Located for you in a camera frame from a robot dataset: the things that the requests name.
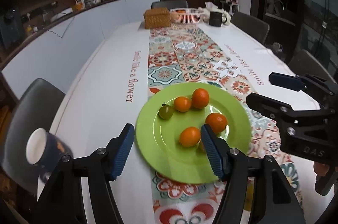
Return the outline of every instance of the hand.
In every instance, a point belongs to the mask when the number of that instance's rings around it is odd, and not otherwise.
[[[330,167],[328,165],[325,165],[325,164],[322,164],[322,163],[318,163],[318,162],[313,163],[313,170],[319,176],[325,176],[327,174],[329,168]]]

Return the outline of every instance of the table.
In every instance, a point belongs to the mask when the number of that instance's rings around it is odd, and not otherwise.
[[[268,75],[271,72],[294,74],[270,50],[239,28],[233,24],[221,28],[206,24],[198,27],[231,58],[258,93],[286,102],[295,110],[319,108],[305,93],[270,85]],[[161,30],[151,34],[166,35]],[[119,135],[126,123],[135,125],[149,95],[148,55],[149,30],[137,22],[118,27],[84,65],[50,129],[72,148],[75,158],[88,156],[97,148],[106,146],[111,138]],[[314,223],[333,193],[331,191],[325,197],[317,194],[313,163],[295,156],[291,158],[299,175],[297,181],[302,189],[305,218],[307,223]],[[125,223],[156,223],[151,183],[151,170],[133,145],[122,176],[111,183]],[[43,183],[39,181],[39,194],[42,189]],[[95,223],[85,178],[82,179],[82,193],[87,221]]]

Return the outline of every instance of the box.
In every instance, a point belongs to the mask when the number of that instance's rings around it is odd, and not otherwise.
[[[170,14],[166,7],[153,8],[152,10],[146,10],[143,14],[145,28],[154,29],[156,27],[169,27],[170,26]]]

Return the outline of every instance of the green plate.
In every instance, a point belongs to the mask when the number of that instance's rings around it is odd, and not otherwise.
[[[195,89],[209,92],[210,102],[201,110],[175,111],[169,120],[158,116],[162,103],[173,105],[179,96],[191,98]],[[231,148],[246,153],[251,139],[251,126],[245,109],[231,94],[221,88],[201,83],[181,83],[168,86],[156,93],[143,106],[136,123],[136,141],[145,160],[166,177],[189,184],[217,180],[207,155],[197,146],[184,148],[179,144],[181,132],[188,127],[201,128],[212,112],[226,116],[229,126],[220,135]]]

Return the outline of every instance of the table runner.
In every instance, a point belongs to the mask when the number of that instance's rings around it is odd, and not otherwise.
[[[196,25],[172,25],[151,29],[148,61],[148,98],[176,83],[201,82],[224,89],[244,107],[251,123],[248,155],[275,157],[302,206],[298,172],[291,156],[279,147],[276,122],[252,111],[245,99],[254,88],[238,66]],[[226,183],[215,181],[191,185],[172,181],[151,170],[153,209],[156,224],[212,223]],[[249,212],[242,216],[248,220]]]

